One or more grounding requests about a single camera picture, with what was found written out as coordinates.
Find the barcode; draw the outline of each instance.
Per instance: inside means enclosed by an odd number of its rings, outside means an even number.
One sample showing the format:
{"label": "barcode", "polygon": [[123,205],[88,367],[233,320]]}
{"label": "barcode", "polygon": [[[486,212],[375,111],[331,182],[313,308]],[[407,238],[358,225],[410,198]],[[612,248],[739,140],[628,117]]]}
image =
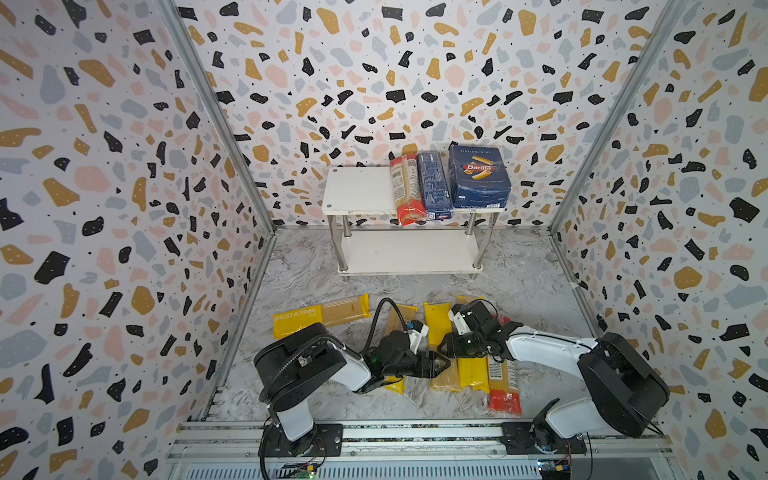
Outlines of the barcode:
{"label": "barcode", "polygon": [[509,388],[512,390],[518,391],[518,367],[515,365],[515,362],[510,362],[507,360],[505,362],[507,364],[507,381],[509,384]]}
{"label": "barcode", "polygon": [[503,380],[504,375],[502,375],[502,365],[501,363],[496,363],[493,358],[490,356],[488,357],[488,378],[490,380]]}

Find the rigatoni box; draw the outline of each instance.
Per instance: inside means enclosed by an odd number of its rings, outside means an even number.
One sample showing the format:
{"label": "rigatoni box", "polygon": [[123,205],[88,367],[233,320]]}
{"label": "rigatoni box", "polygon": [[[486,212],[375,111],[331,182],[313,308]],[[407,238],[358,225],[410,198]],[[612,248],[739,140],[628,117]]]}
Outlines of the rigatoni box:
{"label": "rigatoni box", "polygon": [[448,165],[454,208],[507,204],[512,185],[498,148],[451,145]]}
{"label": "rigatoni box", "polygon": [[451,197],[448,195],[448,184],[445,182],[445,172],[442,169],[440,153],[436,151],[422,152],[418,156],[418,162],[419,184],[422,187],[427,220],[451,218],[453,208],[451,207]]}

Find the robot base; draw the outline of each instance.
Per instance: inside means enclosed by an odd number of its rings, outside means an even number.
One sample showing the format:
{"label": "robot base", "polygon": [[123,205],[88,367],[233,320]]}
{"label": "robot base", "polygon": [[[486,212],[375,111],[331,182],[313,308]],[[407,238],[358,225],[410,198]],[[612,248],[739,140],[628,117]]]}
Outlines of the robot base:
{"label": "robot base", "polygon": [[[311,457],[313,455],[318,459],[322,458],[323,455],[338,457],[341,455],[342,440],[344,440],[344,427],[340,423],[315,424],[312,430],[293,442],[286,438],[282,429],[269,424],[264,429],[261,438],[261,441],[266,443],[264,456],[267,458]],[[313,442],[316,442],[317,450],[311,448]]]}

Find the shelf top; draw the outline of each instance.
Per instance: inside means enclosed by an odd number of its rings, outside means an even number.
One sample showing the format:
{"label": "shelf top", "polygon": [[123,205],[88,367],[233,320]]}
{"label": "shelf top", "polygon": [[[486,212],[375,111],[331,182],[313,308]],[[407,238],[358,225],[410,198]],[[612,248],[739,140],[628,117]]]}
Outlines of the shelf top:
{"label": "shelf top", "polygon": [[[454,208],[454,214],[492,214],[499,208]],[[323,195],[324,215],[396,215],[389,167],[332,167]]]}

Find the plastic wrapper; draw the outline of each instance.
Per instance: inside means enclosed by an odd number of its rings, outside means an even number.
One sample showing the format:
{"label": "plastic wrapper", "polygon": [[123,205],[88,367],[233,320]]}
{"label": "plastic wrapper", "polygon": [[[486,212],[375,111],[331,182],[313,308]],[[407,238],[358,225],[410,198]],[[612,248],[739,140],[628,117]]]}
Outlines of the plastic wrapper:
{"label": "plastic wrapper", "polygon": [[522,415],[517,365],[511,360],[497,363],[491,357],[486,358],[488,358],[488,384],[491,387],[488,408],[496,412]]}
{"label": "plastic wrapper", "polygon": [[[453,324],[448,318],[449,311],[451,311],[451,303],[440,303],[437,305],[424,303],[424,319],[429,327],[427,339],[430,350],[437,351],[445,334],[453,330]],[[429,381],[429,389],[439,392],[462,391],[458,383],[458,364],[455,359],[451,359],[451,366],[443,373]]]}
{"label": "plastic wrapper", "polygon": [[370,316],[366,293],[273,315],[273,335],[275,339],[282,339],[313,323],[335,326]]}
{"label": "plastic wrapper", "polygon": [[410,154],[390,161],[389,172],[392,175],[392,193],[395,196],[400,226],[426,220],[427,212],[419,188],[416,155]]}
{"label": "plastic wrapper", "polygon": [[[419,308],[417,306],[410,306],[410,305],[400,305],[397,304],[397,307],[400,308],[400,313],[402,314],[402,318],[406,322],[412,322],[416,318],[416,314],[419,311]],[[384,329],[384,336],[389,335],[390,333],[394,332],[395,330],[402,331],[402,324],[400,323],[400,318],[397,316],[397,312],[395,309],[389,309],[389,318],[386,322],[386,327]],[[397,380],[394,376],[388,376],[385,381],[387,383],[394,382]],[[404,394],[406,392],[406,379],[402,379],[397,383],[393,383],[392,385],[387,385],[384,387],[388,390],[392,390],[393,392],[397,392],[400,395]]]}
{"label": "plastic wrapper", "polygon": [[[481,296],[457,295],[458,303],[465,305],[474,300],[481,299]],[[473,390],[481,390],[485,393],[491,392],[488,385],[488,363],[485,358],[480,359],[458,359],[458,386],[472,387]]]}

